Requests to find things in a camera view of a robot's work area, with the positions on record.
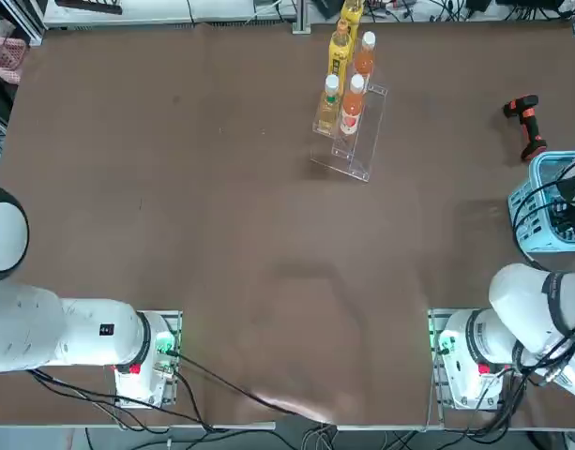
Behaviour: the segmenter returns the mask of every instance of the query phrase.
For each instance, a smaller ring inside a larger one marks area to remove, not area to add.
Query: table surface
[[[181,309],[192,357],[319,419],[424,425],[428,308],[487,306],[491,277],[520,260],[506,197],[527,168],[501,107],[539,94],[550,148],[575,149],[575,37],[542,23],[368,28],[389,88],[368,184],[309,159],[329,27],[49,33],[0,166],[31,224],[14,279]],[[277,417],[184,373],[210,422]],[[185,393],[176,408],[190,412]],[[109,420],[0,374],[0,424],[87,423]],[[515,426],[575,427],[575,398],[531,389]]]

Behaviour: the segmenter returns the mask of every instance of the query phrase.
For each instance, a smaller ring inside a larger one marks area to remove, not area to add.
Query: power drill
[[[521,153],[521,160],[530,161],[537,155],[546,151],[548,145],[545,140],[539,136],[537,118],[535,117],[535,107],[539,103],[539,98],[535,95],[515,98],[506,105],[503,111],[506,117],[519,116],[522,132],[528,141]]]

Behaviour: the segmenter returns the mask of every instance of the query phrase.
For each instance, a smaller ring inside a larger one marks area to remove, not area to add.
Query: robotic arm
[[[534,365],[575,327],[575,273],[512,264],[495,275],[489,298],[491,309],[455,312],[439,337],[456,408],[475,408],[486,390],[485,398],[497,400],[502,369]],[[536,374],[575,396],[575,336],[552,358],[562,355]]]
[[[161,406],[174,375],[175,337],[164,318],[109,299],[58,298],[10,283],[28,248],[26,214],[0,188],[0,372],[43,366],[114,366],[119,396]],[[136,403],[124,407],[141,407]]]

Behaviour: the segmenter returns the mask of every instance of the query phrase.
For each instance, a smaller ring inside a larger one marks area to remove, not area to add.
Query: blue plastic crate
[[[508,197],[508,210],[510,223],[517,213],[522,201],[533,189],[554,181],[569,164],[575,161],[575,151],[572,152],[545,152],[535,157],[529,165],[529,179],[519,186]],[[527,217],[516,231],[521,248],[529,252],[559,252],[575,251],[575,239],[564,239],[552,227],[550,222],[550,208],[538,209],[540,206],[560,198],[557,187],[540,190],[532,199],[529,199],[519,213],[517,223]]]

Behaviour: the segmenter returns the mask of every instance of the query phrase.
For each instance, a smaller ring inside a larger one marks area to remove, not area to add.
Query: plastic bottle
[[[352,136],[358,130],[360,114],[364,103],[364,78],[356,74],[350,81],[350,89],[343,96],[341,104],[340,133],[342,136]]]
[[[328,72],[327,75],[334,74],[340,79],[339,95],[343,94],[345,85],[345,69],[347,58],[350,52],[352,40],[347,34],[347,21],[337,22],[337,31],[333,33],[328,46]]]
[[[352,47],[348,55],[348,63],[352,61],[354,55],[354,46],[356,45],[356,38],[358,36],[358,26],[360,25],[360,18],[364,12],[364,0],[345,0],[341,8],[341,18],[347,21],[348,32],[352,40]]]
[[[369,87],[369,79],[372,75],[372,69],[374,68],[374,44],[376,42],[376,37],[372,31],[367,31],[362,37],[362,48],[356,54],[354,59],[354,69],[356,73],[362,75],[364,78],[364,90],[362,92],[366,93]]]
[[[325,91],[321,98],[318,112],[318,130],[327,135],[333,135],[337,125],[337,116],[340,113],[340,103],[338,91],[340,88],[340,79],[337,75],[330,74],[326,76]]]

